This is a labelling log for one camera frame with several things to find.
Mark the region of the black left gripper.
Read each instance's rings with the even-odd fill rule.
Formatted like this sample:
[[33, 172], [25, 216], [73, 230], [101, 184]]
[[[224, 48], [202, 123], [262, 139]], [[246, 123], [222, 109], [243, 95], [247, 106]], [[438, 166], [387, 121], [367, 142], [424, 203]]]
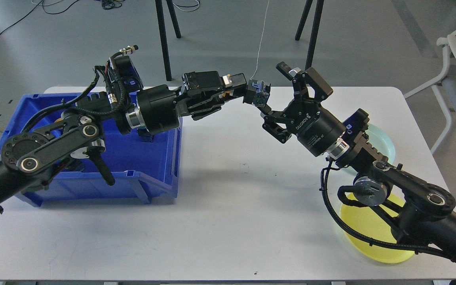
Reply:
[[[180, 115], [194, 121], [221, 110], [225, 102], [246, 94], [243, 73], [220, 76], [217, 71], [189, 72], [182, 76]], [[145, 128], [151, 135], [180, 126], [175, 110], [175, 92], [165, 84], [138, 91], [136, 100]]]

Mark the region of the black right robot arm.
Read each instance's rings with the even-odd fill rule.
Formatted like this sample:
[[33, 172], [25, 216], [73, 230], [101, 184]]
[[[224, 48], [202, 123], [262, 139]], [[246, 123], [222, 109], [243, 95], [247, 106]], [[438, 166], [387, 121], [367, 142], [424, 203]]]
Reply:
[[[369, 114], [364, 110], [358, 109], [344, 122], [326, 110], [321, 103], [333, 89], [314, 68], [292, 69], [282, 62], [276, 69], [292, 82], [294, 98], [283, 111], [261, 106], [262, 126], [282, 143], [296, 135], [314, 156], [328, 155], [320, 191], [337, 225], [370, 246], [430, 254], [456, 263], [456, 201], [451, 193], [403, 171], [401, 164], [391, 165], [369, 143]], [[371, 209], [390, 226], [395, 243], [361, 234], [337, 215], [327, 193], [333, 163], [337, 170], [351, 167], [357, 173], [351, 186], [339, 187], [338, 199], [346, 206]], [[450, 283], [456, 285], [456, 279]]]

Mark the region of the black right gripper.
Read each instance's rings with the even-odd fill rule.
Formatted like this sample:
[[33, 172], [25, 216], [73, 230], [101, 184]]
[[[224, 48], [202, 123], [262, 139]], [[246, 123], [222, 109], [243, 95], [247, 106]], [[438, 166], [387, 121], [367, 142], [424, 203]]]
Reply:
[[318, 157], [337, 142], [346, 129], [319, 104], [333, 94], [333, 89], [313, 67], [292, 69], [281, 61], [275, 68], [292, 82], [294, 99], [287, 106], [287, 115], [281, 111], [261, 111], [262, 128], [282, 144], [296, 135], [297, 140]]

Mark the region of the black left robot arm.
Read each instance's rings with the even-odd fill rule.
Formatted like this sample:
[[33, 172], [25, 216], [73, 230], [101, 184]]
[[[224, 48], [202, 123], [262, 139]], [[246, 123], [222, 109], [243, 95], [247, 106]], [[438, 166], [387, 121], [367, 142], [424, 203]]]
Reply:
[[213, 114], [247, 90], [243, 73], [220, 76], [216, 71], [186, 73], [175, 89], [145, 89], [130, 58], [137, 50], [137, 45], [124, 47], [105, 65], [95, 66], [94, 80], [80, 95], [38, 111], [20, 133], [3, 142], [0, 213], [2, 202], [27, 188], [48, 186], [81, 159], [89, 159], [105, 182], [114, 185], [101, 157], [104, 121], [114, 120], [122, 135], [138, 128], [157, 135], [179, 127], [181, 117], [199, 120]]

